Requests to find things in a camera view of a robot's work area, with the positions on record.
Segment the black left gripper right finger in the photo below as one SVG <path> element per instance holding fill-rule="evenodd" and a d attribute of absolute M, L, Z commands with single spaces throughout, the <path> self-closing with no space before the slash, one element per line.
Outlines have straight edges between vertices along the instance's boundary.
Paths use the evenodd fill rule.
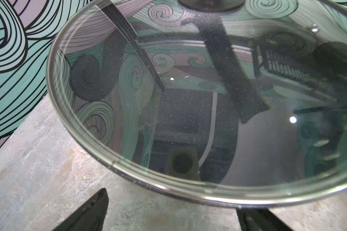
<path fill-rule="evenodd" d="M 242 231 L 293 231 L 268 209 L 237 209 Z"/>

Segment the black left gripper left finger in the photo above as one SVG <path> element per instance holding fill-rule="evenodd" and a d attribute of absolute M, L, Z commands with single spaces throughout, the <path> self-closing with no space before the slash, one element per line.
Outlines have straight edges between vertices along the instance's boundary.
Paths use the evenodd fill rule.
<path fill-rule="evenodd" d="M 102 188 L 54 228 L 54 231 L 101 231 L 108 205 L 108 193 Z"/>

